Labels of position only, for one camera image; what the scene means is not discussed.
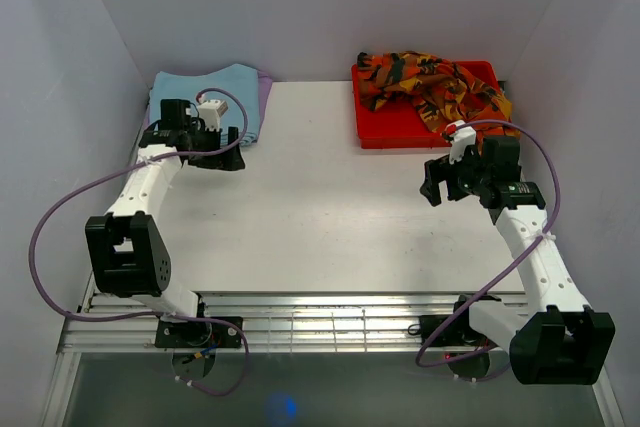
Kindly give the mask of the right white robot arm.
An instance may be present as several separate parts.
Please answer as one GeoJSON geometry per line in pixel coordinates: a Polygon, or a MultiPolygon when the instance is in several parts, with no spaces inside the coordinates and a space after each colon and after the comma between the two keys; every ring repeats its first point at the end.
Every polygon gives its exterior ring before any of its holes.
{"type": "Polygon", "coordinates": [[[444,198],[479,199],[513,257],[529,315],[518,316],[482,288],[460,298],[453,313],[424,334],[422,346],[428,348],[451,326],[464,344],[483,338],[505,351],[513,374],[524,385],[595,384],[615,325],[608,313],[593,310],[571,280],[549,231],[546,202],[535,183],[521,178],[518,139],[489,136],[478,143],[470,129],[448,138],[449,154],[426,162],[420,192],[433,206],[444,198]]]}

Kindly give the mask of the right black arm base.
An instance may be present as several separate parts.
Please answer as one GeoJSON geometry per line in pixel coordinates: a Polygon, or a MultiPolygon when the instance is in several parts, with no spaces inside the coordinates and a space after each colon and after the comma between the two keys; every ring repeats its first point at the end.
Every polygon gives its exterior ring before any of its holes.
{"type": "MultiPolygon", "coordinates": [[[[424,343],[426,339],[448,318],[447,315],[421,315],[418,321],[407,328],[411,337],[419,337],[424,343]]],[[[434,347],[462,347],[475,348],[495,346],[486,336],[474,331],[469,325],[468,313],[465,312],[448,325],[432,342],[434,347]]]]}

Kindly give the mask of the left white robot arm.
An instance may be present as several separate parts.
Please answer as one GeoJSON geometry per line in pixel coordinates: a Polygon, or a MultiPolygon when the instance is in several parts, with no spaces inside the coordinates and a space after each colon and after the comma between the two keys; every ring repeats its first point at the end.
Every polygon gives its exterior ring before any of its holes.
{"type": "Polygon", "coordinates": [[[169,251],[156,224],[172,180],[185,165],[238,171],[245,168],[240,130],[224,129],[222,99],[164,99],[160,118],[142,133],[137,168],[102,216],[85,225],[94,280],[100,292],[132,298],[162,314],[182,316],[178,335],[190,346],[212,334],[209,318],[198,313],[199,296],[172,278],[169,251]]]}

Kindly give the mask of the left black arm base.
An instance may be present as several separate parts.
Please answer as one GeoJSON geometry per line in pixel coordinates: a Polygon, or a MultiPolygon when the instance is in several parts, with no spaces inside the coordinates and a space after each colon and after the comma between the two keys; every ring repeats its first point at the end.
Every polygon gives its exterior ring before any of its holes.
{"type": "Polygon", "coordinates": [[[160,320],[154,346],[166,349],[239,348],[241,339],[227,325],[201,322],[168,322],[160,320]]]}

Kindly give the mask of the aluminium rail frame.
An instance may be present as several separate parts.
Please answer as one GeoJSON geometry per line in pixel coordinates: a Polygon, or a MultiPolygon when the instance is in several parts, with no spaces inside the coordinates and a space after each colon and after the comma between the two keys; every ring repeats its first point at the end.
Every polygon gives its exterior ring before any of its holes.
{"type": "Polygon", "coordinates": [[[185,169],[159,224],[175,271],[212,316],[244,320],[251,357],[218,353],[215,399],[173,378],[173,349],[128,299],[89,285],[63,330],[47,426],[620,426],[591,387],[469,383],[414,364],[421,315],[447,314],[511,260],[477,201],[429,206],[424,150],[365,151],[348,82],[278,82],[237,174],[185,169]]]}

